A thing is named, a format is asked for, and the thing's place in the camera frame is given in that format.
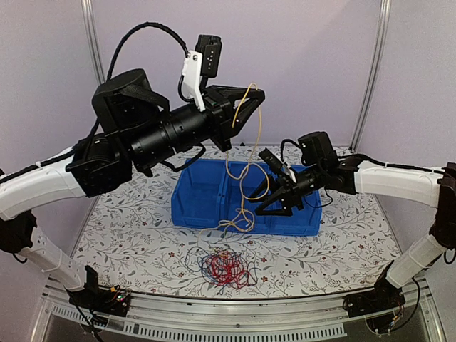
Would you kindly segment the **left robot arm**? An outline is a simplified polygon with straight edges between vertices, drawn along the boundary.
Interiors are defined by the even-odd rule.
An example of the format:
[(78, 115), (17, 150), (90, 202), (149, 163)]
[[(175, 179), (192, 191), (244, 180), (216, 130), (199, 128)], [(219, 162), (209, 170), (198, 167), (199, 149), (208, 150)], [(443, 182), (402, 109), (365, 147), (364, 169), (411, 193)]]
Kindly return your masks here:
[(221, 49), (221, 38), (211, 35), (201, 35), (194, 50), (185, 49), (177, 85), (183, 104), (177, 109), (152, 89), (143, 69), (109, 70), (93, 95), (96, 121), (86, 138), (47, 160), (1, 175), (1, 250), (34, 263), (90, 309), (100, 309), (106, 295), (96, 271), (50, 242), (33, 210), (112, 192), (135, 171), (151, 177), (154, 166), (167, 167), (172, 156), (202, 147), (206, 140), (228, 151), (265, 94), (208, 84), (217, 75)]

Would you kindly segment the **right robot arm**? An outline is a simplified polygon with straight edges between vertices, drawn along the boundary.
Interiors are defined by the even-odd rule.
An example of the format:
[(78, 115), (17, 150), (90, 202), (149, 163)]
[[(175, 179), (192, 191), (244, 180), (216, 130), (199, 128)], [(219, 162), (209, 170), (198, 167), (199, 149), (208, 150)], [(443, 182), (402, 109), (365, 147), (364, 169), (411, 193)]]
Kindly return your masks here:
[(394, 302), (396, 291), (455, 248), (454, 163), (426, 168), (381, 162), (363, 154), (340, 157), (324, 131), (306, 134), (295, 144), (305, 167), (300, 172), (270, 150), (260, 152), (272, 173), (249, 196), (250, 202), (258, 204), (256, 215), (290, 217), (294, 209), (303, 209), (307, 195), (319, 189), (401, 198), (437, 210), (430, 231), (392, 261), (376, 280), (375, 290), (368, 296), (373, 310), (384, 310)]

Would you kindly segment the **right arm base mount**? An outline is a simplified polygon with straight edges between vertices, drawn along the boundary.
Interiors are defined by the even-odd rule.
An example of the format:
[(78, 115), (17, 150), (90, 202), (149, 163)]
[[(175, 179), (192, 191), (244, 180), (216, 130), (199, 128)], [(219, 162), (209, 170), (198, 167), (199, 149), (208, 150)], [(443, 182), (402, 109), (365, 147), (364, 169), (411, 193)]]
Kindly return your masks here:
[(371, 332), (383, 335), (390, 333), (403, 317), (405, 297), (402, 289), (381, 281), (370, 291), (345, 296), (342, 307), (350, 318), (363, 316)]

